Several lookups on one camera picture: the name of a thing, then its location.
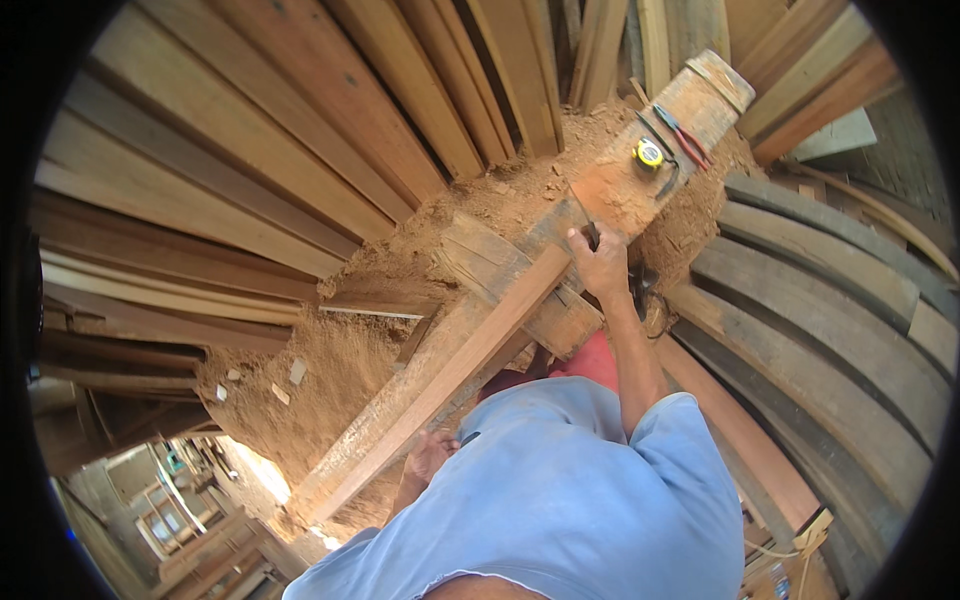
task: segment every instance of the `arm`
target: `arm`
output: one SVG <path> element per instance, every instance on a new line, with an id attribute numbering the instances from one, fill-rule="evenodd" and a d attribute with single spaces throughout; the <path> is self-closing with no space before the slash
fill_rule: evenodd
<path id="1" fill-rule="evenodd" d="M 592 252 L 587 238 L 576 229 L 567 240 L 576 259 L 577 271 L 587 291 L 600 300 L 607 327 L 613 338 L 613 357 L 620 386 L 620 414 L 627 439 L 651 406 L 670 394 L 660 362 L 634 309 L 627 285 L 627 247 L 619 236 L 597 222 L 600 244 Z"/>
<path id="2" fill-rule="evenodd" d="M 417 501 L 446 459 L 453 456 L 459 449 L 460 443 L 449 431 L 442 429 L 434 432 L 426 430 L 420 432 L 417 445 L 410 450 L 403 464 L 403 475 L 400 476 L 400 487 L 396 491 L 394 508 L 383 523 L 384 527 L 394 520 L 400 511 Z"/>

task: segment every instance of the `sawdust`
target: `sawdust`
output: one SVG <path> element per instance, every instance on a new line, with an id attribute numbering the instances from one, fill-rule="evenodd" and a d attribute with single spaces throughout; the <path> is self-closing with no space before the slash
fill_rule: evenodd
<path id="1" fill-rule="evenodd" d="M 365 244 L 340 274 L 321 283 L 321 298 L 358 292 L 440 302 L 456 299 L 463 290 L 434 258 L 440 233 L 454 211 L 480 219 L 507 239 L 515 238 L 563 197 L 568 178 L 576 179 L 579 169 L 604 154 L 634 113 L 616 101 L 593 116 L 565 110 L 562 118 L 566 150 L 560 156 L 518 158 L 483 178 L 451 186 L 424 203 L 391 238 Z M 735 132 L 728 133 L 712 155 L 715 166 L 693 176 L 639 241 L 648 263 L 660 271 L 662 284 L 682 276 L 714 235 L 713 215 L 722 203 L 718 192 L 726 172 L 753 163 L 749 147 Z M 394 358 L 414 326 L 402 319 L 324 313 L 316 304 L 306 313 L 280 354 L 217 349 L 198 373 L 198 393 L 211 416 L 234 440 L 274 461 L 291 490 L 390 379 Z M 306 362 L 307 373 L 294 386 L 288 375 L 298 357 Z M 240 371 L 241 378 L 229 381 L 230 369 Z M 289 406 L 271 392 L 274 383 L 290 395 Z M 217 384 L 228 390 L 224 402 L 215 398 Z M 455 429 L 471 406 L 467 402 L 445 425 Z M 343 541 L 363 527 L 382 525 L 400 474 L 401 463 L 388 468 L 322 525 L 324 533 Z"/>

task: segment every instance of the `yellow tape measure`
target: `yellow tape measure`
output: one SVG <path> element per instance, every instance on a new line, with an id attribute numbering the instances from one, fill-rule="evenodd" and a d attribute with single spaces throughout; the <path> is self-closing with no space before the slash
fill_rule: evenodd
<path id="1" fill-rule="evenodd" d="M 663 152 L 660 151 L 657 144 L 647 137 L 640 138 L 631 154 L 634 156 L 637 166 L 647 173 L 653 173 L 663 164 Z"/>

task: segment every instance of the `wood chip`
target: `wood chip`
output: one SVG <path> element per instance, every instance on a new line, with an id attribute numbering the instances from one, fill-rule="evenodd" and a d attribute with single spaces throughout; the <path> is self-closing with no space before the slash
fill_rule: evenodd
<path id="1" fill-rule="evenodd" d="M 289 395 L 289 394 L 287 394 L 286 392 L 284 392 L 283 390 L 281 390 L 281 389 L 279 388 L 279 386 L 277 386 L 277 384 L 273 384 L 273 387 L 271 388 L 271 390 L 274 391 L 274 396 L 278 397 L 281 402 L 283 402 L 283 403 L 286 404 L 287 406 L 290 406 L 290 395 Z"/>
<path id="2" fill-rule="evenodd" d="M 290 367 L 290 382 L 299 385 L 306 374 L 306 363 L 302 358 L 297 358 L 292 367 Z"/>

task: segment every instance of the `red pants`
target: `red pants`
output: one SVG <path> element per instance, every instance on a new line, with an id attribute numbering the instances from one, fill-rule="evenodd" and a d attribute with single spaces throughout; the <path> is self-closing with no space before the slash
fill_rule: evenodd
<path id="1" fill-rule="evenodd" d="M 547 370 L 547 377 L 569 377 L 571 375 L 581 375 L 610 388 L 615 394 L 620 393 L 616 380 L 616 364 L 613 362 L 613 354 L 610 352 L 607 336 L 603 329 L 590 336 L 587 343 L 570 360 L 566 362 L 559 359 L 555 360 Z M 493 379 L 488 381 L 487 385 L 480 390 L 480 394 L 477 395 L 477 402 L 497 392 L 536 379 L 538 378 L 525 372 L 504 369 L 494 375 Z"/>

